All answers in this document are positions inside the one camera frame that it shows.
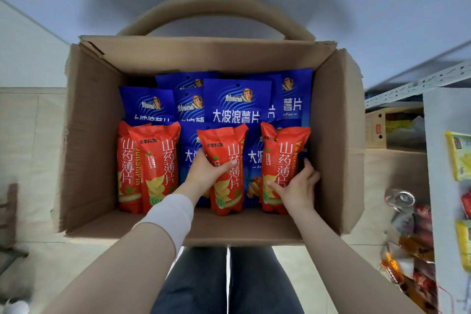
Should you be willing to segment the person's right hand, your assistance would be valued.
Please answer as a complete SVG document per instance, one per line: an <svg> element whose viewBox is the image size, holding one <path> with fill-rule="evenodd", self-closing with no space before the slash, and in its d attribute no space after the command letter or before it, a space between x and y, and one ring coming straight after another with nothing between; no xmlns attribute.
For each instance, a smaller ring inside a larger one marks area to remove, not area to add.
<svg viewBox="0 0 471 314"><path fill-rule="evenodd" d="M315 185L320 180L320 173L315 170L310 161L304 159L303 169L289 182L290 192L286 197L280 197L288 214L294 219L305 217L314 210Z"/></svg>

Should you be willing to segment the person's left hand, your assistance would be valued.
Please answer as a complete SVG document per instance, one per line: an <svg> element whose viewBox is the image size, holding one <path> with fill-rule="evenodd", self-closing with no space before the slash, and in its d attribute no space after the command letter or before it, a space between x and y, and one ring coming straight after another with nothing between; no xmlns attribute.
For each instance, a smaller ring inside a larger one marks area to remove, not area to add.
<svg viewBox="0 0 471 314"><path fill-rule="evenodd" d="M213 167L207 159L204 149L200 148L192 162L185 182L175 192L186 196L195 207L203 194L218 180L213 178Z"/></svg>

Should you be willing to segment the red chip packet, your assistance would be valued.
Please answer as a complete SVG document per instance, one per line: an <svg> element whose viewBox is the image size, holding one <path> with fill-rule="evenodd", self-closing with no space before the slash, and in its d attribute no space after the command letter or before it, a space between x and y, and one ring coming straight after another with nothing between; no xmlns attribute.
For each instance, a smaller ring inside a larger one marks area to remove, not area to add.
<svg viewBox="0 0 471 314"><path fill-rule="evenodd" d="M248 132L246 125L198 130L204 152L214 167L235 162L235 166L219 175L209 190L211 210L217 216L228 216L243 210L243 150Z"/></svg>
<svg viewBox="0 0 471 314"><path fill-rule="evenodd" d="M180 132L179 122L129 129L140 151L144 215L179 186L177 148Z"/></svg>
<svg viewBox="0 0 471 314"><path fill-rule="evenodd" d="M117 141L118 208L139 215L143 213L140 151L129 133L131 126L121 121Z"/></svg>
<svg viewBox="0 0 471 314"><path fill-rule="evenodd" d="M298 173L299 153L303 151L311 134L310 127L275 128L271 123L261 123L262 152L261 190L262 210L287 215L279 193L268 185L273 182L285 188Z"/></svg>

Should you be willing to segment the person's left forearm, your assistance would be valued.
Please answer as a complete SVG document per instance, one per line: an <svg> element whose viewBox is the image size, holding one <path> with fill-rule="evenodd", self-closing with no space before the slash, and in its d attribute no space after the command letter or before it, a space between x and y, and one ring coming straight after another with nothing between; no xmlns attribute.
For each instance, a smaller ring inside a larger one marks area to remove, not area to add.
<svg viewBox="0 0 471 314"><path fill-rule="evenodd" d="M80 273L42 314L149 314L204 190L184 183Z"/></svg>

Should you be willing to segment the stack of blue snack bags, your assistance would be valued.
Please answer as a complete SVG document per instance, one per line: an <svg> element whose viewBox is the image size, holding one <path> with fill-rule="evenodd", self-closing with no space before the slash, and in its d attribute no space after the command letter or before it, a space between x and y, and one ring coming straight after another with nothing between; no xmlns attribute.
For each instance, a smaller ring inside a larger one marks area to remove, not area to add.
<svg viewBox="0 0 471 314"><path fill-rule="evenodd" d="M246 125L244 208L259 205L263 140L260 123L277 129L307 127L313 70L301 68L223 78L217 71L159 75L154 87L121 86L125 120L131 126L179 121L180 182L201 143L197 130Z"/></svg>

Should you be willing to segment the person's leg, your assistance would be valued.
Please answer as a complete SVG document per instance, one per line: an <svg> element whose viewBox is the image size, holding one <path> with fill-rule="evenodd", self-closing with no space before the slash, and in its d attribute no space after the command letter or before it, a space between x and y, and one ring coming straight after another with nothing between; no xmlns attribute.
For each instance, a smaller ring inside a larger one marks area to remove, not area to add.
<svg viewBox="0 0 471 314"><path fill-rule="evenodd" d="M227 247L185 248L150 314L227 314Z"/></svg>
<svg viewBox="0 0 471 314"><path fill-rule="evenodd" d="M230 248L229 314L304 314L271 246Z"/></svg>

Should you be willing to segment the small cardboard carton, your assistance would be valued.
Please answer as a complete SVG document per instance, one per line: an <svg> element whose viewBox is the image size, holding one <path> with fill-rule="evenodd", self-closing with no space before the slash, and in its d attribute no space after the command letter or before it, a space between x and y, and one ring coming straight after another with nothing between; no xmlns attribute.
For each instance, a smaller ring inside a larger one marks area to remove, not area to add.
<svg viewBox="0 0 471 314"><path fill-rule="evenodd" d="M418 103L402 107L386 107L380 110L366 113L366 148L381 150L420 151L412 149L387 148L385 122L387 119L392 119L394 115L404 113L419 114L424 117L423 105L421 103Z"/></svg>

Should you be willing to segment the large open cardboard box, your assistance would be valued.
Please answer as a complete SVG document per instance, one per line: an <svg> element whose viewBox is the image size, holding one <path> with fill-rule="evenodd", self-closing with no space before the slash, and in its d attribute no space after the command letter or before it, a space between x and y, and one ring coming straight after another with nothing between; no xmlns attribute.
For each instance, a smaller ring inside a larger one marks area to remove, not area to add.
<svg viewBox="0 0 471 314"><path fill-rule="evenodd" d="M321 173L315 210L338 235L364 209L363 76L333 41L214 37L81 36L66 63L67 97L52 217L70 239L115 240L142 216L117 209L116 138L124 110L118 87L170 71L227 74L296 68L315 72L308 158Z"/></svg>

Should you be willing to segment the orange shiny snack packet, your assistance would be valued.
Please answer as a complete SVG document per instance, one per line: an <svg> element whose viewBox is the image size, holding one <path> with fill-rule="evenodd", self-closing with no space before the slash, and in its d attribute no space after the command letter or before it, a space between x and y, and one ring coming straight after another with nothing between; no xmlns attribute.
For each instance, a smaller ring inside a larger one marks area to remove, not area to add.
<svg viewBox="0 0 471 314"><path fill-rule="evenodd" d="M406 284L401 269L397 261L392 257L387 245L381 253L380 264L393 284L397 285L398 287L404 286Z"/></svg>

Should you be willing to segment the clear plastic bag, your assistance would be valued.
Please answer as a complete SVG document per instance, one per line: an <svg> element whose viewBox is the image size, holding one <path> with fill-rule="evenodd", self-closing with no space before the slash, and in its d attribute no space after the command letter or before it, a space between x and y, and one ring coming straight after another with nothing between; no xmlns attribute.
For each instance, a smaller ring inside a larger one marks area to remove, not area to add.
<svg viewBox="0 0 471 314"><path fill-rule="evenodd" d="M385 122L388 149L426 149L425 119L422 115L404 113Z"/></svg>

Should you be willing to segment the white shelf upright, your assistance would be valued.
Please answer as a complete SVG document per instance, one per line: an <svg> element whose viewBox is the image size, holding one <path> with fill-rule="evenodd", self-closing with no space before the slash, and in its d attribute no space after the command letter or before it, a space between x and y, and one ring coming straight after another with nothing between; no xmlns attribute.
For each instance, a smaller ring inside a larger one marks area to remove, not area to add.
<svg viewBox="0 0 471 314"><path fill-rule="evenodd" d="M456 222L465 218L446 131L471 134L471 88L441 87L423 95L439 314L471 314L471 275L462 267Z"/></svg>

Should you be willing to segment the yellow snack packet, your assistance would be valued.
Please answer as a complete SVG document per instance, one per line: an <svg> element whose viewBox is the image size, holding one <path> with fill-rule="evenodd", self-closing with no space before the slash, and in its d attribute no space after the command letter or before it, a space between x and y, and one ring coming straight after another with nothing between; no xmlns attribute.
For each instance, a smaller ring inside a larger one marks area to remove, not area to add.
<svg viewBox="0 0 471 314"><path fill-rule="evenodd" d="M445 138L454 179L471 180L471 134L446 131Z"/></svg>
<svg viewBox="0 0 471 314"><path fill-rule="evenodd" d="M456 235L462 267L471 274L471 220L456 221Z"/></svg>

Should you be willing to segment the small red hanging packet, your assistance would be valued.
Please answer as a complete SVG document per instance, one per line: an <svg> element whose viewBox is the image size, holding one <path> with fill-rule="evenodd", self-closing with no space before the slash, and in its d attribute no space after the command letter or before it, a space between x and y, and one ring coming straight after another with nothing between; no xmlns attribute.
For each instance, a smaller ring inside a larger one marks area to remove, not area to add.
<svg viewBox="0 0 471 314"><path fill-rule="evenodd" d="M467 220L471 220L471 188L461 195L462 209Z"/></svg>

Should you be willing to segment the white rounded object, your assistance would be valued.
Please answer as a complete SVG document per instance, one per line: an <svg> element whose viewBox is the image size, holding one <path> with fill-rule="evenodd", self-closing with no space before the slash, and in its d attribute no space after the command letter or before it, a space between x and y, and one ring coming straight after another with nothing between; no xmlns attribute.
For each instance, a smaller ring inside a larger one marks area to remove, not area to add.
<svg viewBox="0 0 471 314"><path fill-rule="evenodd" d="M29 303L25 300L7 300L1 314L30 314Z"/></svg>

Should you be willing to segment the white metal shelf rail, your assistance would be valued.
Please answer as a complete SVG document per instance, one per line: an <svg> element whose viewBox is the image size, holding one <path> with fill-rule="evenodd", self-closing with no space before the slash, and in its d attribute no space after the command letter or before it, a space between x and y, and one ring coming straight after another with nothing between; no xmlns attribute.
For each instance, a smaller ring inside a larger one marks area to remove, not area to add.
<svg viewBox="0 0 471 314"><path fill-rule="evenodd" d="M380 93L377 96L367 98L364 101L365 109L381 107L385 104L421 95L438 87L453 85L469 79L471 79L471 60L466 60L453 67L448 67L429 76Z"/></svg>

